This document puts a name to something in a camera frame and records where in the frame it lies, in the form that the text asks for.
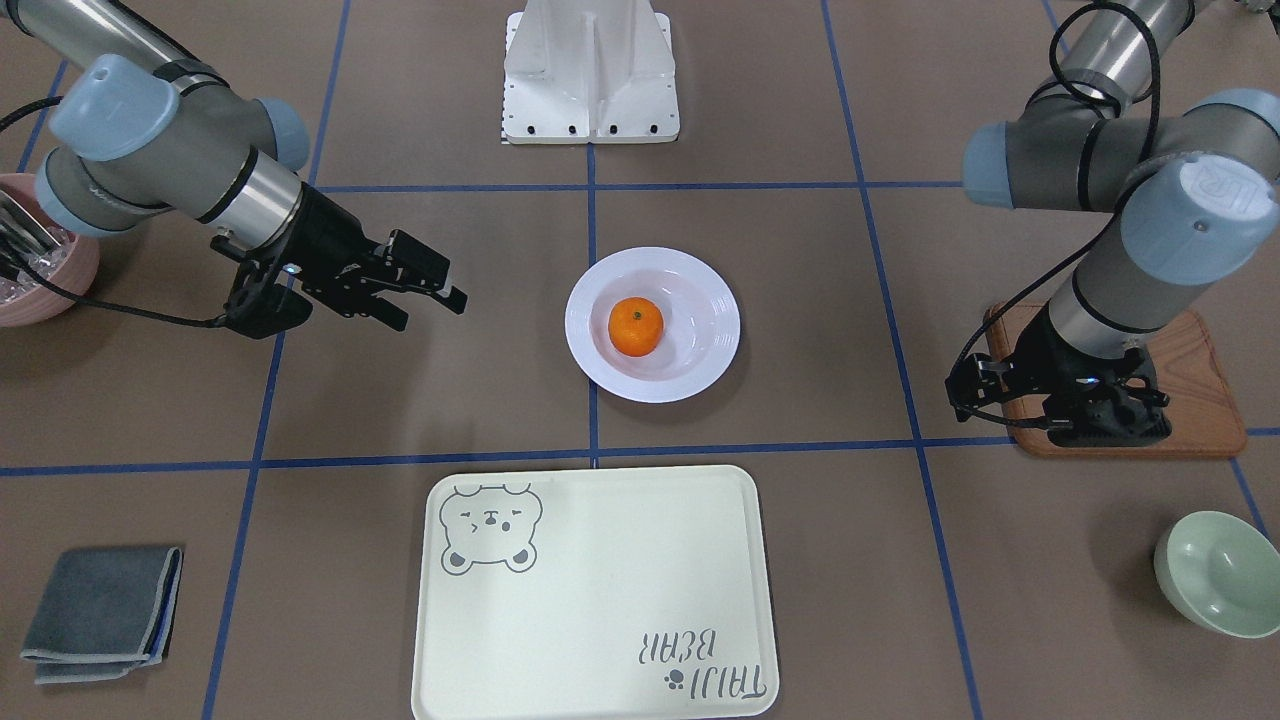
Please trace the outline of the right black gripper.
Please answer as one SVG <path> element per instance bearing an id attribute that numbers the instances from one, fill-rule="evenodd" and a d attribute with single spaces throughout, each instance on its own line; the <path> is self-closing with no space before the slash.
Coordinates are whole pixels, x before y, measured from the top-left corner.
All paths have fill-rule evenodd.
<path id="1" fill-rule="evenodd" d="M 314 301 L 394 332 L 407 329 L 410 314 L 389 295 L 428 299 L 454 315 L 468 306 L 448 258 L 402 229 L 385 243 L 370 240 L 353 215 L 310 187 L 276 240 L 247 250 L 224 231 L 210 246 L 238 265 L 221 324 L 251 340 L 301 325 Z"/>

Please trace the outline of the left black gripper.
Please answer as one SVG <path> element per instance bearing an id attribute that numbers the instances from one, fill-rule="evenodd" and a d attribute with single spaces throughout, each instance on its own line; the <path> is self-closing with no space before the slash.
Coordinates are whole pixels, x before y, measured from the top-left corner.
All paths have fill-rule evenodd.
<path id="1" fill-rule="evenodd" d="M 961 357 L 945 380 L 959 421 L 979 418 L 1010 428 L 1044 430 L 1059 447 L 1147 447 L 1165 441 L 1172 423 L 1170 397 L 1158 387 L 1147 348 L 1100 359 L 1062 340 L 1046 309 L 1023 329 L 1002 360 L 988 354 Z M 984 413 L 984 406 L 1042 396 L 1043 413 L 1015 420 Z"/>

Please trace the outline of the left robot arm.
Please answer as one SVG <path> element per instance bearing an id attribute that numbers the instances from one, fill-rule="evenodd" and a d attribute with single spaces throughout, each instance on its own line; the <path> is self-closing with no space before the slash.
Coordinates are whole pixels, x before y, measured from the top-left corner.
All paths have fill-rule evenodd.
<path id="1" fill-rule="evenodd" d="M 945 382 L 959 421 L 1042 430 L 1064 448 L 1167 439 L 1151 338 L 1277 228 L 1277 97 L 1230 88 L 1161 115 L 1160 61 L 1202 1 L 1093 1 L 1088 26 L 1012 122 L 979 128 L 963 187 L 979 205 L 1102 211 L 1070 275 L 996 359 L 965 346 Z"/>

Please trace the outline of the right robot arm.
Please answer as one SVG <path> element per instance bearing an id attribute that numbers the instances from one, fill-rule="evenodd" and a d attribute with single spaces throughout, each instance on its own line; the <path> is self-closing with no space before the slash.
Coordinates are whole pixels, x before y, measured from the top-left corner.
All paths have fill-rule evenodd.
<path id="1" fill-rule="evenodd" d="M 212 250 L 237 265 L 211 325 L 264 340 L 323 304 L 402 331 L 408 316 L 389 292 L 466 309 L 444 255 L 403 231 L 370 240 L 301 178 L 310 141 L 288 102 L 241 97 L 119 1 L 5 1 L 3 18 L 81 72 L 49 118 L 59 145 L 35 174 L 40 208 L 93 237 L 165 211 L 210 229 Z"/>

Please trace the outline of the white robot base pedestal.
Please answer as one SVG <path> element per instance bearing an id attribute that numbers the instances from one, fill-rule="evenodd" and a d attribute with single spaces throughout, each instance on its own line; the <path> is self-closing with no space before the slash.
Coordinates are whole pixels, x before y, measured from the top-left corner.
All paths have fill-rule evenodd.
<path id="1" fill-rule="evenodd" d="M 668 143 L 681 133 L 669 18 L 649 1 L 529 1 L 506 19 L 500 137 Z"/>

